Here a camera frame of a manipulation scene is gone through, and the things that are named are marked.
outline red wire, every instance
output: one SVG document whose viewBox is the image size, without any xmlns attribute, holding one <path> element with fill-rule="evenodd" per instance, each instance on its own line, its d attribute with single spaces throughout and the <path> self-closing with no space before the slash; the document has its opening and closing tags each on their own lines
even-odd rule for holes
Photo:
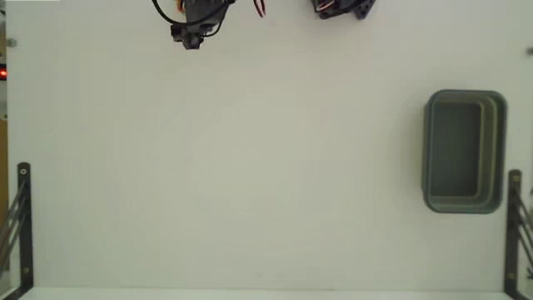
<svg viewBox="0 0 533 300">
<path fill-rule="evenodd" d="M 263 18 L 266 14 L 265 1 L 264 0 L 253 0 L 253 4 L 256 6 L 257 13 L 259 17 Z"/>
</svg>

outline black cable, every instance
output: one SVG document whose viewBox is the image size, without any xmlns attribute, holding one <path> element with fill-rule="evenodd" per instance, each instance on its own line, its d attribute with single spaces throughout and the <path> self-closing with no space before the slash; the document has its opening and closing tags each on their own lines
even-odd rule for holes
<svg viewBox="0 0 533 300">
<path fill-rule="evenodd" d="M 224 19 L 220 20 L 220 22 L 218 23 L 217 30 L 215 30 L 215 32 L 213 32 L 213 33 L 206 34 L 206 35 L 204 35 L 203 37 L 205 37 L 205 38 L 210 38 L 210 37 L 216 35 L 216 34 L 220 31 L 220 28 L 222 27 L 222 23 L 223 23 L 223 22 L 224 22 Z"/>
<path fill-rule="evenodd" d="M 229 8 L 229 7 L 226 7 L 226 10 L 225 10 L 224 13 L 222 14 L 222 19 L 221 19 L 220 22 L 218 23 L 217 30 L 215 30 L 215 32 L 213 32 L 213 33 L 208 33 L 208 34 L 204 35 L 203 37 L 205 37 L 205 38 L 210 38 L 210 37 L 216 35 L 216 34 L 220 31 L 220 28 L 222 27 L 222 23 L 224 23 L 224 19 L 226 18 L 226 13 L 227 13 L 227 9 L 228 9 L 228 8 Z"/>
<path fill-rule="evenodd" d="M 223 3 L 219 7 L 215 8 L 212 12 L 208 13 L 205 17 L 201 17 L 200 19 L 195 20 L 195 21 L 191 21 L 191 22 L 178 22 L 176 20 L 172 20 L 171 18 L 169 18 L 162 11 L 162 9 L 159 6 L 159 3 L 157 2 L 157 0 L 152 0 L 152 3 L 153 3 L 153 6 L 156 8 L 157 12 L 159 13 L 159 15 L 162 18 L 164 18 L 165 21 L 169 22 L 170 24 L 176 24 L 176 25 L 180 25 L 180 26 L 183 26 L 183 27 L 189 27 L 189 26 L 198 25 L 198 24 L 201 24 L 201 23 L 207 21 L 208 19 L 212 18 L 214 15 L 218 14 L 219 12 L 221 12 L 222 9 L 229 8 L 229 6 L 232 5 L 233 3 L 235 3 L 235 1 L 236 0 L 227 0 L 227 2 Z"/>
</svg>

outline metal rod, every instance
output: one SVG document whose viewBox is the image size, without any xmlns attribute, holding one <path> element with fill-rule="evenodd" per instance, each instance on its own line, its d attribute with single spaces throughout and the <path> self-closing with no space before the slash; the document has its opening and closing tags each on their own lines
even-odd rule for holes
<svg viewBox="0 0 533 300">
<path fill-rule="evenodd" d="M 516 195 L 516 201 L 518 202 L 518 206 L 519 206 L 519 209 L 521 209 L 522 211 L 524 211 L 524 214 L 526 215 L 526 221 L 527 221 L 527 224 L 533 224 L 533 222 L 531 222 L 531 215 L 529 214 L 529 212 L 527 211 L 527 208 L 526 208 L 526 205 L 524 204 L 524 202 L 522 201 L 522 197 L 520 195 L 520 192 L 516 191 L 516 190 L 513 190 L 513 192 L 515 193 Z"/>
<path fill-rule="evenodd" d="M 526 246 L 526 242 L 524 242 L 524 237 L 522 237 L 522 233 L 520 231 L 518 232 L 518 237 L 522 247 L 524 248 L 524 251 L 526 252 L 527 260 L 530 262 L 530 266 L 533 267 L 533 257 L 531 256 L 530 249 Z"/>
<path fill-rule="evenodd" d="M 13 248 L 15 247 L 15 243 L 17 242 L 17 238 L 18 238 L 18 235 L 20 234 L 22 225 L 26 221 L 26 216 L 27 216 L 27 213 L 25 213 L 22 216 L 22 220 L 18 222 L 17 230 L 15 231 L 15 234 L 13 235 L 12 241 L 9 243 L 9 249 L 7 250 L 7 254 L 6 256 L 3 257 L 2 262 L 0 262 L 0 271 L 3 270 L 7 266 L 7 262 L 9 261 L 9 257 L 11 256 L 11 252 L 13 251 Z"/>
<path fill-rule="evenodd" d="M 526 233 L 527 242 L 530 244 L 530 247 L 533 248 L 533 239 L 531 238 L 530 231 L 527 229 L 526 223 L 524 222 L 524 218 L 520 214 L 518 218 L 520 219 L 521 225 L 524 228 L 524 232 Z"/>
<path fill-rule="evenodd" d="M 15 219 L 11 222 L 11 224 L 9 224 L 9 221 L 7 221 L 6 224 L 4 225 L 4 227 L 2 228 L 2 233 L 0 233 L 0 241 L 2 241 L 0 243 L 0 257 L 2 256 L 2 254 L 4 252 L 4 248 L 8 245 L 9 238 L 11 237 L 12 230 L 15 228 L 17 223 L 20 223 L 18 221 L 18 219 L 20 217 L 20 214 L 21 214 L 22 210 L 24 209 L 24 203 L 25 202 L 26 202 L 26 197 L 24 197 L 24 199 L 22 200 L 22 202 L 18 206 L 18 209 L 15 212 Z"/>
<path fill-rule="evenodd" d="M 15 195 L 15 198 L 13 199 L 13 203 L 11 204 L 11 207 L 9 208 L 9 211 L 7 212 L 7 220 L 11 220 L 13 218 L 13 212 L 15 211 L 15 207 L 17 206 L 17 203 L 20 202 L 20 195 L 22 195 L 22 190 L 26 186 L 26 180 L 24 180 L 20 187 L 18 187 L 17 194 Z"/>
</svg>

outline white surface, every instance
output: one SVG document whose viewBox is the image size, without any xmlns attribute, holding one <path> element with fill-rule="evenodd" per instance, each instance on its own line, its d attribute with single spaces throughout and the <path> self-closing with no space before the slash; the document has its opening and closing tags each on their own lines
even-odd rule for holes
<svg viewBox="0 0 533 300">
<path fill-rule="evenodd" d="M 498 292 L 264 292 L 171 289 L 44 288 L 21 300 L 508 300 Z"/>
<path fill-rule="evenodd" d="M 502 93 L 506 169 L 531 181 L 532 1 L 381 0 L 365 22 L 239 1 L 200 52 L 148 0 L 7 5 L 38 286 L 502 289 L 505 204 L 425 206 L 422 116 L 442 88 Z"/>
</svg>

